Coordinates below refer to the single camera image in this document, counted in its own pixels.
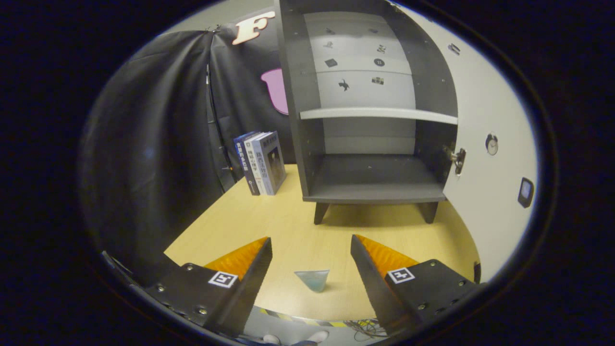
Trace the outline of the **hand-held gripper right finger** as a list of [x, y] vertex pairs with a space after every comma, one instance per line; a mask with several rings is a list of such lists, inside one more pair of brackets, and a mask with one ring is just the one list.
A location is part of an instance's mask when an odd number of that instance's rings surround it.
[[351, 255], [376, 319], [387, 334], [428, 325], [478, 287], [437, 259], [416, 261], [365, 236], [352, 236]]

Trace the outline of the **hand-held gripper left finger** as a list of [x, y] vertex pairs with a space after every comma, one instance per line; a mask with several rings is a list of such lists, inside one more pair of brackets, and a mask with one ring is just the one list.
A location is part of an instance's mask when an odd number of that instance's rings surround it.
[[193, 325], [237, 336], [244, 331], [271, 260], [271, 238], [266, 236], [205, 266], [175, 265], [144, 291]]

